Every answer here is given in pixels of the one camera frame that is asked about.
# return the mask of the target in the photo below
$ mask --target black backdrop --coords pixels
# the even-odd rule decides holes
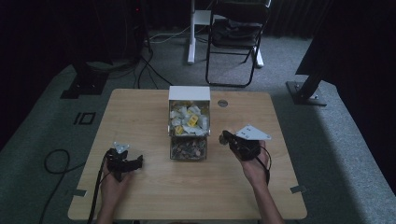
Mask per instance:
[[[395,192],[396,1],[335,0],[297,74],[337,87]]]

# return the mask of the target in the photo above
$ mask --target box of objects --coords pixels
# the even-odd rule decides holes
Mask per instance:
[[[169,88],[168,134],[172,160],[206,159],[207,137],[210,135],[209,87]]]

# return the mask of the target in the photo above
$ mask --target stand base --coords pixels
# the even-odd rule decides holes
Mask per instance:
[[[327,105],[319,90],[316,90],[308,99],[300,97],[299,92],[301,87],[304,85],[303,82],[288,81],[286,82],[286,85],[288,86],[291,97],[296,105]]]
[[[90,84],[81,85],[80,77],[77,75],[69,90],[62,93],[61,99],[78,99],[80,95],[100,95],[106,85],[107,78],[108,73],[96,74]]]

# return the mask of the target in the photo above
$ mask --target chair backrest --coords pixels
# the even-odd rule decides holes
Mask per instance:
[[[233,21],[265,24],[270,8],[264,2],[213,1],[212,15],[220,15]]]

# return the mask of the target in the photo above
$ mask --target folding chair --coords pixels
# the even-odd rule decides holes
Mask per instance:
[[[244,88],[250,84],[253,79],[257,55],[260,49],[262,32],[270,16],[270,3],[271,1],[267,4],[259,1],[213,1],[210,13],[205,71],[205,79],[209,85]],[[219,49],[226,49],[227,51],[212,51],[212,45]],[[229,52],[228,49],[242,49],[243,51]],[[219,83],[209,80],[210,54],[246,55],[243,61],[243,63],[245,63],[252,51],[253,63],[247,83]]]

